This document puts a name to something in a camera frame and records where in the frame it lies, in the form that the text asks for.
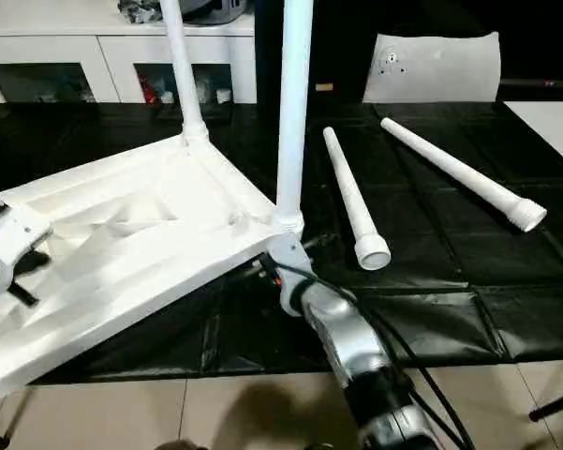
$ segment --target black tarp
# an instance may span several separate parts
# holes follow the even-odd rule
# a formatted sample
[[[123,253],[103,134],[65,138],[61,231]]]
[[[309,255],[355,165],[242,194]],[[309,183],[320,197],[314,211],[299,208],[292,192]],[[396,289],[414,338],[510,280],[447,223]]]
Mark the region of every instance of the black tarp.
[[[390,116],[548,209],[517,232],[490,205],[378,126]],[[277,128],[250,106],[206,115],[215,145],[273,198]],[[162,139],[172,110],[0,105],[0,189]],[[322,128],[333,126],[392,263],[359,269]],[[563,358],[563,158],[495,104],[313,108],[304,155],[304,243],[319,275],[352,289],[427,365]],[[327,369],[315,335],[248,265],[44,376],[80,383]]]

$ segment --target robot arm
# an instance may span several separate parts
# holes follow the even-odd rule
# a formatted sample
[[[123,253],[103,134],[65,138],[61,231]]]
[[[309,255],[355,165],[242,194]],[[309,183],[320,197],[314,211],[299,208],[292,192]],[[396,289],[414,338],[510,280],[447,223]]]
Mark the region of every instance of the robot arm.
[[[293,234],[276,237],[269,255],[272,261],[265,256],[261,262],[280,279],[281,305],[293,316],[303,315],[319,335],[363,448],[443,448],[425,414],[410,399],[409,379],[395,367],[378,333],[349,300],[351,294],[309,283],[297,273],[314,275]]]

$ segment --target black wire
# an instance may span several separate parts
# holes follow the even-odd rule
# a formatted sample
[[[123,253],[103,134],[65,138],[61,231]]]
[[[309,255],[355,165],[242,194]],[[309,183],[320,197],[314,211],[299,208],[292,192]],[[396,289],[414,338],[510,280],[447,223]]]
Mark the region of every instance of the black wire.
[[[356,307],[356,308],[358,307],[356,305],[356,302],[355,302],[356,298],[353,296],[353,294],[351,294],[351,292],[344,291],[343,289],[335,286],[334,284],[330,283],[329,281],[327,281],[325,279],[322,279],[321,277],[318,277],[317,275],[315,275],[311,272],[307,272],[303,269],[299,269],[297,267],[292,267],[290,265],[286,265],[286,264],[283,264],[283,263],[280,263],[280,262],[274,262],[274,263],[277,265],[277,267],[279,267],[281,269],[287,270],[289,272],[293,272],[294,274],[300,275],[304,278],[307,278],[307,279],[310,279],[314,282],[317,282],[318,284],[321,284],[322,286],[325,286],[326,288],[330,289],[331,291],[333,291],[334,293],[336,293],[340,297],[348,300],[352,305],[354,305],[354,307]],[[393,335],[393,337],[398,342],[398,344],[400,344],[400,346],[404,349],[404,351],[406,352],[408,357],[415,364],[416,369],[418,369],[420,371],[422,377],[425,379],[425,381],[429,384],[429,386],[433,390],[433,393],[435,394],[435,396],[437,397],[437,399],[439,400],[439,402],[441,403],[443,408],[446,410],[446,413],[448,413],[448,416],[452,420],[454,426],[456,427],[456,429],[458,430],[458,433],[460,433],[460,436],[462,438],[462,440],[454,441],[454,443],[458,446],[460,446],[459,444],[461,443],[463,446],[461,446],[460,448],[463,448],[465,450],[475,450],[475,444],[473,443],[472,439],[470,439],[470,436],[468,435],[467,429],[465,428],[464,424],[460,420],[458,413],[453,408],[450,401],[443,394],[443,392],[441,391],[441,388],[437,385],[437,383],[435,382],[435,380],[433,379],[431,374],[428,372],[428,370],[421,364],[419,357],[416,355],[416,353],[414,351],[412,351],[412,349],[407,344],[406,340],[402,337],[402,335],[400,335],[400,333],[395,328],[393,328],[393,326],[388,321],[386,321],[384,318],[382,318],[378,315],[376,315],[376,318],[382,323],[383,327]],[[389,342],[389,340],[387,340],[387,339],[384,339],[384,340],[385,340],[386,344],[388,345],[388,347],[391,348],[391,343]],[[449,428],[448,425],[443,420],[441,420],[441,418],[437,415],[436,412],[434,412],[434,417],[439,421],[439,422],[437,422],[437,424],[441,427],[441,429],[444,429],[444,426],[445,426],[445,428]]]
[[[467,445],[462,442],[458,435],[453,432],[448,424],[446,424],[446,422],[441,417],[439,417],[439,414],[437,414],[435,410],[431,408],[426,401],[424,401],[424,399],[421,397],[421,394],[416,392],[414,388],[410,389],[410,396],[414,399],[414,401],[416,401],[421,409],[425,411],[429,417],[431,417],[431,420],[433,420],[437,424],[437,426],[440,427],[444,433],[446,433],[446,435],[453,441],[453,443],[456,444],[458,448],[460,448],[461,450],[468,449]]]
[[[398,331],[395,328],[393,328],[393,326],[389,322],[387,322],[384,318],[382,318],[378,315],[376,317],[377,317],[377,319],[379,319],[381,321],[383,326],[385,328],[387,328],[387,330],[393,335],[393,337],[395,338],[395,340],[397,340],[397,342],[400,344],[400,346],[402,346],[404,351],[407,353],[407,355],[410,357],[410,359],[414,363],[415,367],[420,371],[424,380],[429,384],[429,386],[431,386],[433,393],[436,395],[437,399],[441,403],[441,406],[443,406],[443,408],[446,410],[446,413],[448,413],[448,416],[450,417],[454,426],[456,427],[456,429],[460,433],[460,436],[462,437],[462,440],[464,441],[464,443],[467,445],[467,448],[474,450],[475,444],[473,443],[472,439],[470,439],[470,436],[468,435],[467,429],[464,426],[464,424],[462,423],[462,421],[460,420],[458,413],[453,408],[450,401],[443,394],[443,391],[441,391],[441,388],[437,385],[436,381],[433,379],[433,377],[431,376],[429,371],[426,369],[426,367],[424,367],[421,364],[421,360],[419,359],[419,357],[416,355],[416,353],[414,351],[412,351],[412,349],[407,344],[407,342],[404,340],[404,338],[398,333]]]

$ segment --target red object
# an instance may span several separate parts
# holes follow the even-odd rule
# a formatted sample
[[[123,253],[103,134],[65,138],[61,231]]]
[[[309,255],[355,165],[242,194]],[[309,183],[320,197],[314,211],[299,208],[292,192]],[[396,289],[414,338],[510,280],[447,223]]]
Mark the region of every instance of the red object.
[[[146,103],[149,105],[154,105],[160,102],[160,99],[156,95],[156,91],[154,88],[148,84],[148,80],[146,79],[145,75],[140,75],[140,86],[141,91],[143,92],[143,99],[146,100]]]

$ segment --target white plastic tube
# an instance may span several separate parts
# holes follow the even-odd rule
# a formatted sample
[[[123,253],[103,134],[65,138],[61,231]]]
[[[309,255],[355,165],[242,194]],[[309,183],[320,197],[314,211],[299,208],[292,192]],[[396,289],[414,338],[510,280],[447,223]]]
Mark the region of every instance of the white plastic tube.
[[[160,0],[160,6],[167,26],[172,68],[181,101],[181,110],[184,114],[184,136],[189,140],[207,138],[208,130],[200,113],[194,72],[185,45],[184,22],[179,0]]]
[[[506,215],[508,220],[523,232],[533,230],[545,217],[547,211],[530,199],[519,197],[499,185],[491,178],[448,155],[430,142],[402,127],[390,118],[384,118],[381,126],[405,143],[419,155],[427,158],[442,171],[477,193]]]
[[[377,232],[377,227],[364,203],[363,195],[358,189],[337,136],[331,127],[323,129],[322,134],[327,144],[327,150],[329,150],[329,157],[331,157],[344,205],[348,211],[349,223],[356,238],[354,251],[358,264],[366,270],[378,270],[385,267],[392,259],[392,254],[385,239]]]
[[[314,0],[285,0],[283,67],[279,117],[279,160],[275,218],[286,230],[300,234],[304,132],[308,100],[308,69]]]

